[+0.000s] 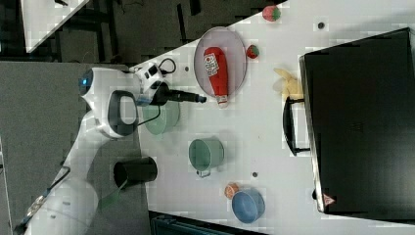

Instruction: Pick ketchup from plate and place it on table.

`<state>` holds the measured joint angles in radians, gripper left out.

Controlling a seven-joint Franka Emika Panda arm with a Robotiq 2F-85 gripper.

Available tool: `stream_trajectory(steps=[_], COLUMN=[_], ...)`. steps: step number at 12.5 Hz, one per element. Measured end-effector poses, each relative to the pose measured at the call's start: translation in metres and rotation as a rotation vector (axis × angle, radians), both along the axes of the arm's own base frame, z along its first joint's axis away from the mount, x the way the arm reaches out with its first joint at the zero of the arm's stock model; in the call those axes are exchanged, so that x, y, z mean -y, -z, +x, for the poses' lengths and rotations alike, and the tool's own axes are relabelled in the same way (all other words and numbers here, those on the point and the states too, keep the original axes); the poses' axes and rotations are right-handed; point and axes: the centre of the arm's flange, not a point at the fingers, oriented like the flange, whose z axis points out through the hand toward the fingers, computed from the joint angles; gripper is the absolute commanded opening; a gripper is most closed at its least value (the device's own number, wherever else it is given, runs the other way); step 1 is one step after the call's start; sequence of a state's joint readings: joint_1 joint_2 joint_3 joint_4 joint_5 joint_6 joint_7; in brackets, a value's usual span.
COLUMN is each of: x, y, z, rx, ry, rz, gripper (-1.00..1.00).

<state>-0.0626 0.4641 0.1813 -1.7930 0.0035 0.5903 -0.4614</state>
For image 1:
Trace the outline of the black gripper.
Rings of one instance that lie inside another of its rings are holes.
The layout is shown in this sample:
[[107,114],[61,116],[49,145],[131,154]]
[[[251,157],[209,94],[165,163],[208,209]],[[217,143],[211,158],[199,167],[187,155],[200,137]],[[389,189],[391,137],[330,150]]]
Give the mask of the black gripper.
[[151,85],[151,89],[155,91],[152,106],[163,106],[168,101],[176,101],[177,96],[181,102],[193,102],[193,103],[205,103],[207,98],[196,94],[185,91],[178,91],[177,96],[168,88],[165,82],[156,81]]

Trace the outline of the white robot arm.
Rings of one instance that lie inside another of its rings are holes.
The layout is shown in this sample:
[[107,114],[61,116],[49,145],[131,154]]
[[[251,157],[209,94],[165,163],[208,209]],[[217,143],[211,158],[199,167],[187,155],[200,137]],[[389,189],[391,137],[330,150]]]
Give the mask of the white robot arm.
[[28,208],[16,235],[84,235],[99,207],[87,174],[100,148],[126,137],[141,124],[139,107],[169,101],[203,103],[206,97],[168,87],[154,63],[122,71],[91,68],[79,80],[79,95],[90,110],[53,183]]

